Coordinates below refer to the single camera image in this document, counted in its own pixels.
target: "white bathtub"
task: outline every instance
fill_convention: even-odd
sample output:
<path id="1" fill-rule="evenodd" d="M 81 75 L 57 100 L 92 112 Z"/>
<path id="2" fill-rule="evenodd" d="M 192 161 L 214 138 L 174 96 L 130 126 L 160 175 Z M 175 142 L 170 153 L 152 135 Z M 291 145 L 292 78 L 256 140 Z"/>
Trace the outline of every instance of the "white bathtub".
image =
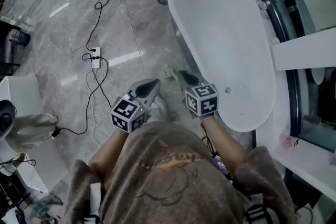
<path id="1" fill-rule="evenodd" d="M 256 1 L 168 0 L 168 4 L 199 70 L 219 91 L 223 121 L 239 132 L 261 126 L 274 106 L 275 74 Z"/>

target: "strap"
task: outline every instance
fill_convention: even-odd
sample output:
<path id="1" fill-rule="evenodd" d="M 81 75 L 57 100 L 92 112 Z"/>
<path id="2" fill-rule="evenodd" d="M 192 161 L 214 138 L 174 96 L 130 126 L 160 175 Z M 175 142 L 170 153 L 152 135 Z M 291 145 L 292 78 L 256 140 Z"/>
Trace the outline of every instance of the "strap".
<path id="1" fill-rule="evenodd" d="M 245 212 L 246 221 L 249 224 L 272 224 L 272 218 L 263 205 L 252 205 Z"/>
<path id="2" fill-rule="evenodd" d="M 100 218 L 95 215 L 89 215 L 87 218 L 84 218 L 83 224 L 99 224 Z"/>

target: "black cable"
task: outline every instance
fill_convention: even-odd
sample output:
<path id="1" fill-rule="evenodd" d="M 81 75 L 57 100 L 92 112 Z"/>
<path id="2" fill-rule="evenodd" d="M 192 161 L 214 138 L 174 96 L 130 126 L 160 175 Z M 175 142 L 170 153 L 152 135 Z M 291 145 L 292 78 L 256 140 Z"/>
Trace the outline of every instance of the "black cable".
<path id="1" fill-rule="evenodd" d="M 36 160 L 34 159 L 28 159 L 26 161 L 20 161 L 20 160 L 16 160 L 15 158 L 11 158 L 10 160 L 6 161 L 6 162 L 3 162 L 3 163 L 0 163 L 0 165 L 2 165 L 1 168 L 3 168 L 3 165 L 4 164 L 11 164 L 11 163 L 14 163 L 14 162 L 18 162 L 18 163 L 29 163 L 31 166 L 35 166 L 36 165 Z"/>
<path id="2" fill-rule="evenodd" d="M 99 12 L 98 21 L 97 21 L 97 23 L 96 23 L 94 29 L 92 30 L 92 32 L 91 32 L 91 34 L 90 34 L 90 36 L 89 36 L 88 42 L 86 42 L 86 49 L 89 50 L 89 51 L 95 51 L 95 50 L 93 50 L 93 49 L 89 49 L 89 48 L 88 48 L 89 41 L 90 41 L 90 39 L 91 39 L 91 36 L 92 36 L 93 32 L 95 31 L 96 27 L 97 27 L 98 24 L 99 24 L 99 20 L 100 20 L 101 12 L 102 12 L 103 8 L 106 6 L 106 4 L 107 4 L 109 1 L 110 1 L 110 0 L 107 0 L 106 3 L 105 3 L 104 5 L 103 5 L 100 1 L 98 1 L 98 2 L 95 3 L 95 5 L 94 5 L 94 9 L 99 9 L 100 12 Z"/>
<path id="3" fill-rule="evenodd" d="M 87 49 L 88 51 L 96 51 L 95 49 L 89 49 L 89 48 L 88 48 L 88 45 L 89 45 L 89 42 L 90 42 L 90 39 L 91 39 L 91 37 L 92 37 L 93 32 L 95 31 L 95 29 L 97 28 L 97 26 L 98 26 L 98 24 L 99 24 L 102 9 L 103 9 L 109 2 L 110 2 L 110 0 L 107 0 L 106 3 L 103 5 L 100 1 L 98 1 L 98 2 L 95 3 L 95 5 L 94 5 L 94 9 L 99 9 L 99 16 L 98 16 L 98 21 L 97 21 L 95 27 L 93 28 L 93 30 L 92 30 L 92 32 L 91 32 L 91 34 L 90 34 L 90 36 L 89 36 L 88 41 L 86 42 L 86 49 Z M 71 129 L 69 129 L 69 128 L 62 127 L 62 128 L 56 129 L 56 130 L 52 133 L 52 135 L 51 135 L 49 138 L 47 138 L 47 139 L 50 139 L 51 137 L 56 137 L 56 136 L 59 134 L 59 132 L 60 132 L 61 130 L 67 130 L 67 131 L 69 131 L 69 132 L 71 132 L 71 133 L 73 133 L 73 134 L 77 134 L 77 135 L 81 135 L 81 134 L 86 133 L 87 130 L 88 130 L 88 107 L 89 107 L 89 104 L 90 104 L 90 99 L 91 99 L 91 96 L 93 95 L 93 93 L 94 93 L 98 88 L 100 88 L 102 94 L 104 95 L 104 97 L 106 98 L 107 102 L 109 103 L 110 108 L 112 108 L 109 99 L 107 98 L 106 94 L 105 94 L 104 91 L 103 91 L 103 88 L 101 87 L 102 83 L 105 81 L 105 79 L 106 79 L 106 77 L 107 77 L 107 74 L 108 74 L 108 71 L 109 71 L 109 63 L 108 63 L 107 60 L 106 60 L 105 58 L 103 58 L 103 57 L 97 57 L 97 58 L 96 58 L 96 57 L 92 57 L 91 54 L 89 54 L 89 53 L 86 53 L 86 54 L 83 54 L 83 55 L 82 55 L 82 60 L 83 60 L 83 61 L 91 60 L 91 65 L 92 65 L 92 60 L 100 59 L 100 58 L 103 59 L 103 60 L 106 62 L 106 64 L 107 64 L 106 75 L 105 75 L 105 77 L 102 79 L 102 81 L 99 83 L 98 80 L 97 80 L 96 74 L 95 74 L 95 72 L 93 71 L 93 68 L 91 68 L 91 69 L 92 69 L 92 73 L 93 73 L 93 75 L 94 75 L 94 77 L 95 77 L 95 80 L 96 80 L 97 83 L 98 83 L 98 86 L 97 86 L 97 87 L 91 92 L 91 94 L 89 95 L 89 100 L 88 100 L 88 104 L 87 104 L 87 106 L 86 106 L 86 112 L 85 112 L 85 120 L 86 120 L 85 131 L 84 131 L 84 132 L 81 132 L 81 133 L 77 133 L 77 132 L 74 132 L 73 130 L 71 130 Z"/>
<path id="4" fill-rule="evenodd" d="M 107 64 L 107 69 L 106 69 L 106 77 L 107 77 L 107 72 L 108 72 L 108 70 L 109 70 L 109 63 L 106 61 L 105 58 L 103 58 L 103 57 L 97 57 L 97 59 L 99 59 L 99 58 L 105 60 L 105 62 L 106 62 L 106 64 Z M 98 83 L 98 80 L 97 80 L 97 77 L 96 77 L 96 73 L 93 72 L 93 75 L 94 75 L 94 77 L 95 77 L 96 82 Z M 101 87 L 101 85 L 99 85 L 99 87 L 100 87 L 100 90 L 101 90 L 102 94 L 105 96 L 107 102 L 109 103 L 110 108 L 112 108 L 109 99 L 107 98 L 107 96 L 105 95 L 105 93 L 104 93 L 104 91 L 103 91 L 103 88 Z"/>
<path id="5" fill-rule="evenodd" d="M 87 59 L 83 59 L 83 56 L 84 56 L 84 55 L 89 55 L 90 57 L 87 58 Z M 82 56 L 82 59 L 83 59 L 84 61 L 86 61 L 86 60 L 91 60 L 91 62 L 92 62 L 92 57 L 91 57 L 90 54 L 84 54 L 84 55 Z M 86 127 L 85 127 L 85 130 L 84 130 L 83 132 L 81 132 L 81 133 L 77 133 L 77 132 L 74 132 L 73 130 L 70 130 L 69 128 L 62 127 L 62 128 L 57 129 L 56 131 L 54 131 L 54 132 L 52 133 L 52 136 L 56 136 L 56 135 L 58 135 L 59 132 L 60 132 L 61 130 L 67 130 L 67 131 L 69 131 L 69 132 L 71 132 L 71 133 L 74 133 L 74 134 L 77 134 L 77 135 L 81 135 L 81 134 L 86 133 L 86 131 L 88 130 L 88 107 L 89 107 L 89 104 L 90 104 L 91 96 L 92 96 L 93 93 L 94 93 L 94 92 L 95 92 L 95 91 L 102 85 L 102 83 L 105 81 L 105 79 L 106 79 L 106 77 L 107 77 L 107 74 L 108 74 L 108 70 L 109 70 L 109 66 L 107 66 L 107 70 L 106 70 L 106 75 L 105 75 L 105 77 L 102 79 L 102 81 L 101 81 L 100 83 L 98 83 L 98 86 L 97 86 L 97 87 L 90 93 L 90 95 L 89 95 L 89 100 L 88 100 L 88 104 L 87 104 L 87 106 L 86 106 L 86 112 L 85 112 L 85 119 L 86 119 Z"/>
<path id="6" fill-rule="evenodd" d="M 208 150 L 210 151 L 212 158 L 214 158 L 218 155 L 218 153 L 214 150 L 214 147 L 212 146 L 211 140 L 208 136 L 208 132 L 205 130 L 203 123 L 201 123 L 201 127 L 203 128 L 204 133 L 205 133 L 205 137 L 202 138 L 202 142 L 204 143 L 204 140 L 206 140 L 206 146 Z"/>

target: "floor tile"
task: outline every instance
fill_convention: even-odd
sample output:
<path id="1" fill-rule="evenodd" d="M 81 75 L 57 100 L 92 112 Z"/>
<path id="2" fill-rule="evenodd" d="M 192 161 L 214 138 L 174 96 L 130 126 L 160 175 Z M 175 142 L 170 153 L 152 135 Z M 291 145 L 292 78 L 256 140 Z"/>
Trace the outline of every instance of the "floor tile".
<path id="1" fill-rule="evenodd" d="M 163 12 L 169 12 L 168 6 L 159 4 L 157 0 L 126 0 L 126 3 L 133 26 L 152 22 Z"/>
<path id="2" fill-rule="evenodd" d="M 96 11 L 96 21 L 98 20 L 98 15 L 99 12 Z M 76 70 L 77 68 L 82 70 L 83 63 L 81 57 L 83 54 L 88 53 L 85 44 L 93 30 L 94 24 L 91 24 L 90 27 L 77 30 L 75 34 L 74 39 L 81 40 L 81 47 L 76 48 L 79 45 L 76 44 L 71 48 L 71 57 Z M 111 0 L 103 8 L 100 23 L 88 44 L 89 49 L 94 47 L 101 48 L 101 56 L 109 62 L 111 70 L 141 61 L 124 0 Z M 89 71 L 90 65 L 86 64 L 85 69 Z"/>
<path id="3" fill-rule="evenodd" d="M 36 73 L 40 95 L 46 113 L 59 117 L 59 126 L 66 126 L 73 129 L 73 125 L 80 125 L 81 129 L 85 124 L 85 113 L 81 112 L 81 100 L 76 77 L 69 76 L 60 80 L 57 74 L 43 69 Z"/>
<path id="4" fill-rule="evenodd" d="M 19 63 L 20 67 L 15 70 L 16 76 L 34 76 L 35 55 L 31 43 L 26 47 L 16 45 L 13 50 L 14 63 Z"/>
<path id="5" fill-rule="evenodd" d="M 113 71 L 107 79 L 120 91 L 127 92 L 133 83 L 146 79 L 146 75 L 142 63 L 136 63 L 135 65 Z"/>
<path id="6" fill-rule="evenodd" d="M 86 163 L 90 161 L 93 155 L 100 149 L 107 139 L 114 133 L 116 127 L 111 123 L 110 115 L 96 116 L 96 127 L 94 129 L 93 138 L 92 131 L 94 119 L 89 119 L 88 130 L 81 135 L 62 132 L 55 138 L 55 143 L 64 157 L 64 161 L 69 169 L 80 159 Z"/>
<path id="7" fill-rule="evenodd" d="M 76 3 L 70 3 L 67 13 L 68 16 L 70 16 L 69 32 L 71 36 L 71 50 L 75 50 L 86 45 L 89 36 L 99 18 L 100 10 L 95 9 L 95 4 L 97 2 L 105 4 L 107 0 L 78 0 Z M 104 33 L 107 29 L 111 31 L 111 35 L 116 33 L 116 25 L 105 25 L 105 23 L 108 23 L 109 20 L 110 22 L 115 20 L 120 21 L 118 30 L 120 30 L 121 27 L 124 27 L 122 28 L 123 31 L 125 30 L 126 33 L 127 30 L 130 31 L 130 27 L 127 28 L 126 25 L 127 23 L 130 24 L 130 22 L 124 0 L 110 0 L 109 3 L 103 8 L 100 17 L 100 23 L 89 41 L 89 48 L 102 46 L 100 42 L 105 40 L 101 37 L 104 36 Z"/>
<path id="8" fill-rule="evenodd" d="M 143 52 L 141 60 L 148 77 L 158 78 L 164 65 L 170 65 L 175 70 L 185 69 L 186 63 L 166 12 L 133 29 L 139 51 Z"/>

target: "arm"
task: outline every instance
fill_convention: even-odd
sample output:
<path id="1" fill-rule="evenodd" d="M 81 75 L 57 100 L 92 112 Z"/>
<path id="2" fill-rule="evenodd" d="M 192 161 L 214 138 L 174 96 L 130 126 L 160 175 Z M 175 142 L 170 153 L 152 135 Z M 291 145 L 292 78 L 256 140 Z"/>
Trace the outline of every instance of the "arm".
<path id="1" fill-rule="evenodd" d="M 98 175 L 104 185 L 112 174 L 127 137 L 127 132 L 121 129 L 115 130 L 89 162 L 89 167 Z"/>
<path id="2" fill-rule="evenodd" d="M 247 157 L 245 150 L 222 128 L 213 116 L 200 119 L 224 165 L 233 175 L 238 165 Z"/>

